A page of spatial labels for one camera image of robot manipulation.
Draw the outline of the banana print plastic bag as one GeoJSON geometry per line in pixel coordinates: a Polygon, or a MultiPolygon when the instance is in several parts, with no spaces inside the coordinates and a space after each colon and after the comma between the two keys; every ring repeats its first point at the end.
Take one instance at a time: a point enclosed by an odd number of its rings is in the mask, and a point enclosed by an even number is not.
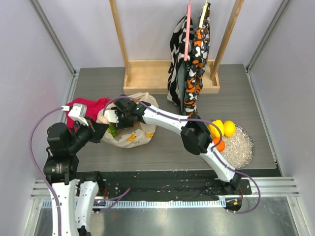
{"type": "MultiPolygon", "coordinates": [[[[130,97],[142,102],[150,103],[158,108],[156,99],[148,92],[138,92],[131,94],[130,97]]],[[[104,117],[104,109],[98,112],[96,121],[97,123],[109,124],[108,120],[104,117]]],[[[116,137],[113,137],[107,130],[102,140],[116,147],[133,148],[147,144],[152,139],[156,131],[156,127],[156,125],[136,122],[131,128],[119,130],[116,137]]]]}

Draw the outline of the black white zebra garment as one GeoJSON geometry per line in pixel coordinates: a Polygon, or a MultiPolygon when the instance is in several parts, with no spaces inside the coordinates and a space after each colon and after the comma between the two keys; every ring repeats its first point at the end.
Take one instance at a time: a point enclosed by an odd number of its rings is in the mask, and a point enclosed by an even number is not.
{"type": "MultiPolygon", "coordinates": [[[[188,61],[184,61],[186,25],[187,16],[185,15],[177,23],[170,39],[171,64],[168,70],[167,99],[179,106],[182,106],[184,102],[184,88],[190,60],[190,56],[188,56],[188,61]]],[[[192,21],[190,21],[189,53],[191,52],[193,37],[194,29],[192,21]]]]}

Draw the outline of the orange camouflage garment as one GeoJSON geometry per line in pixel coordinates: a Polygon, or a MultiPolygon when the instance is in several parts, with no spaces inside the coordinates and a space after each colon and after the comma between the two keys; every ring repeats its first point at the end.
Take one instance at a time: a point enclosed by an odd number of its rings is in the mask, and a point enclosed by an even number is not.
{"type": "Polygon", "coordinates": [[[183,114],[193,116],[197,113],[197,97],[203,88],[202,77],[208,62],[210,50],[210,3],[204,18],[203,27],[194,28],[192,48],[189,53],[189,69],[185,81],[183,114]]]}

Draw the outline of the fake yellow bell pepper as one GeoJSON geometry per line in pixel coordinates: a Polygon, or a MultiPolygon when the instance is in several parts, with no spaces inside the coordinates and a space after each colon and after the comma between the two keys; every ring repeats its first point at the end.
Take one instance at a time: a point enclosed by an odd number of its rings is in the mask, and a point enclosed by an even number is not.
{"type": "Polygon", "coordinates": [[[221,135],[223,136],[224,135],[224,125],[223,125],[222,120],[217,119],[217,120],[212,121],[212,123],[214,125],[208,124],[208,129],[210,131],[211,137],[212,138],[219,138],[221,135]]]}

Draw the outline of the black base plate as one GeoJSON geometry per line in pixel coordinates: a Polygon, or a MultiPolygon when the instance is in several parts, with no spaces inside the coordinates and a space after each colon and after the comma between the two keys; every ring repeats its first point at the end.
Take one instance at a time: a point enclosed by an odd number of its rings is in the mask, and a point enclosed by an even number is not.
{"type": "Polygon", "coordinates": [[[219,196],[252,193],[242,178],[237,190],[226,190],[212,170],[101,172],[104,186],[98,196],[114,198],[126,193],[124,201],[211,201],[219,196]]]}

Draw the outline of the pink clothes hanger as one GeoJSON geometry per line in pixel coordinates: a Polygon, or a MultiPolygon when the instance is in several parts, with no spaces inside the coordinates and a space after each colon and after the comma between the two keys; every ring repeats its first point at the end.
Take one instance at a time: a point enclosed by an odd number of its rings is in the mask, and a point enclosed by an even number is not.
{"type": "Polygon", "coordinates": [[[187,25],[186,25],[184,61],[188,61],[188,55],[189,55],[190,21],[191,21],[191,1],[189,0],[187,4],[187,25]]]}

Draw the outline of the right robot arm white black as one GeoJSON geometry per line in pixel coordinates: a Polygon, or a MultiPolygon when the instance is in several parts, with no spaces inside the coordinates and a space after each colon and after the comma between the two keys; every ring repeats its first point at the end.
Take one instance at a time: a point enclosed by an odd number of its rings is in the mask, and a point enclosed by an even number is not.
{"type": "Polygon", "coordinates": [[[222,182],[224,192],[234,194],[239,190],[242,176],[217,150],[206,120],[199,116],[187,117],[170,113],[150,103],[123,95],[114,99],[113,103],[132,121],[156,125],[180,135],[186,151],[202,157],[212,167],[222,182]]]}

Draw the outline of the fake green apple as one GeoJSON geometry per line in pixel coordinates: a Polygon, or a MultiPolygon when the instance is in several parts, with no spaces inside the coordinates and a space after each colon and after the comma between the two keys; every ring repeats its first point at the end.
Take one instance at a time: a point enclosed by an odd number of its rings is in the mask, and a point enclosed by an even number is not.
{"type": "Polygon", "coordinates": [[[108,132],[113,136],[116,137],[117,133],[118,133],[118,129],[116,127],[116,125],[110,124],[109,128],[108,128],[108,132]]]}

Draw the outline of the speckled silver plate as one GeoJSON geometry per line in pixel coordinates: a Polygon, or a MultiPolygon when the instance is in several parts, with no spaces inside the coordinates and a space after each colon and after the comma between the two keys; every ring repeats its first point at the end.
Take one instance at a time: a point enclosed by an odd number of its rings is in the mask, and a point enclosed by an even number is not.
{"type": "Polygon", "coordinates": [[[254,142],[247,131],[236,125],[236,132],[231,137],[223,136],[225,148],[222,157],[236,170],[247,167],[254,157],[254,142]]]}

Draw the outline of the fake yellow lemon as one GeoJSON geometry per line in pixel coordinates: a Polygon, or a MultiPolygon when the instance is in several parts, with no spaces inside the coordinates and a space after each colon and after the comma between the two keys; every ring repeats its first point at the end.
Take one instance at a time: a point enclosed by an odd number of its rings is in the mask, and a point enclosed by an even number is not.
{"type": "Polygon", "coordinates": [[[236,132],[236,125],[233,121],[227,120],[223,123],[224,135],[226,137],[232,137],[236,132]]]}

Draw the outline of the fake orange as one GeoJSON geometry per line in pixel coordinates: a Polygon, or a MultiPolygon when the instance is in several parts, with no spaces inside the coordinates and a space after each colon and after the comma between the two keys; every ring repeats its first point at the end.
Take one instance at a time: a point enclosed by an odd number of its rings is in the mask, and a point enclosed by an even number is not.
{"type": "Polygon", "coordinates": [[[219,137],[215,137],[215,138],[213,138],[213,142],[214,142],[214,144],[216,145],[216,149],[217,149],[219,152],[224,151],[224,149],[225,149],[225,142],[224,142],[223,139],[220,141],[220,138],[219,138],[219,137]]]}

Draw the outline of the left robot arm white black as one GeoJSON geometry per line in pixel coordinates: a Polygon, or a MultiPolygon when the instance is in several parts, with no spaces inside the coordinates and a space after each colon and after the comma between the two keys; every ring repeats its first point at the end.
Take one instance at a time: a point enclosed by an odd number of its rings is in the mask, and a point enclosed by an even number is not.
{"type": "Polygon", "coordinates": [[[87,121],[87,125],[75,122],[73,129],[59,122],[47,130],[48,158],[43,172],[51,195],[54,236],[91,235],[94,200],[105,189],[99,171],[87,172],[77,179],[77,152],[88,142],[99,143],[109,128],[91,118],[87,121]]]}

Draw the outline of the wooden clothes rack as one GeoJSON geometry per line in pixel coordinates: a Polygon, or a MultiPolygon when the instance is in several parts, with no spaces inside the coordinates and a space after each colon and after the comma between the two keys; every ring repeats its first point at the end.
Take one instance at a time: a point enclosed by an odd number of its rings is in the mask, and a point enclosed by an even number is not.
{"type": "MultiPolygon", "coordinates": [[[[148,92],[152,94],[167,94],[167,69],[170,60],[129,60],[120,22],[119,11],[115,0],[109,1],[113,20],[118,36],[120,49],[125,65],[123,90],[126,94],[148,92]]],[[[224,52],[232,35],[234,26],[243,6],[242,0],[234,2],[221,44],[215,59],[209,59],[203,76],[203,93],[215,94],[220,90],[218,69],[224,52]]]]}

